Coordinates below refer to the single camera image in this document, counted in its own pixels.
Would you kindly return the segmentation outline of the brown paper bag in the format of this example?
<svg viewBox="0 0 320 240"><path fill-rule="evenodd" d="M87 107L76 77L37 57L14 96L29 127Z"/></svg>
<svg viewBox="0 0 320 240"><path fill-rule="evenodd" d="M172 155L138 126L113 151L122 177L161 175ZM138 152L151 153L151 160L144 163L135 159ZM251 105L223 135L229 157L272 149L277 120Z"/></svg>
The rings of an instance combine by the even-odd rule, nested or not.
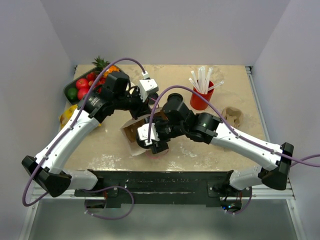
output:
<svg viewBox="0 0 320 240"><path fill-rule="evenodd" d="M145 124L145 119L150 117L150 113L142 115L137 119L131 118L119 129L123 135L123 142L129 152L133 157L145 154L149 149L142 148L136 142L137 129Z"/></svg>

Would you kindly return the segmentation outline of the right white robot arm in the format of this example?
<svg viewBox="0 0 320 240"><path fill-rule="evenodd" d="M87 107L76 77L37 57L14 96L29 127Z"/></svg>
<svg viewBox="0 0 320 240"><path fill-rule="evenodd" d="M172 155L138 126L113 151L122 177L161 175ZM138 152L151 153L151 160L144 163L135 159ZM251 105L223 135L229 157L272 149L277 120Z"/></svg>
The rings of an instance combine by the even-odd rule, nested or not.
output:
<svg viewBox="0 0 320 240"><path fill-rule="evenodd" d="M223 118L207 112L193 113L178 93L169 95L163 107L165 119L150 118L150 140L153 153L159 147L168 148L173 138L186 136L198 143L206 143L231 150L256 163L245 170L231 170L221 187L230 197L240 190L257 185L284 191L287 188L294 146L288 142L274 144L244 132L236 132Z"/></svg>

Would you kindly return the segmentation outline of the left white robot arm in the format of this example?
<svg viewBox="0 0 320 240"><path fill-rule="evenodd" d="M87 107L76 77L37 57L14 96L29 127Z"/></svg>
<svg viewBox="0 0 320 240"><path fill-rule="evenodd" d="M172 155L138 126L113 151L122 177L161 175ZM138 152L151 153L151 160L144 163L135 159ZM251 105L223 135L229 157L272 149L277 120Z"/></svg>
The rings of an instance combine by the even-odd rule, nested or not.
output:
<svg viewBox="0 0 320 240"><path fill-rule="evenodd" d="M41 152L24 157L22 166L49 195L55 198L71 189L84 189L92 196L103 192L104 184L96 174L64 166L83 139L114 111L129 111L133 119L150 114L149 95L159 89L155 80L144 74L138 85L129 87L129 83L124 72L110 73L104 84L84 96L68 123Z"/></svg>

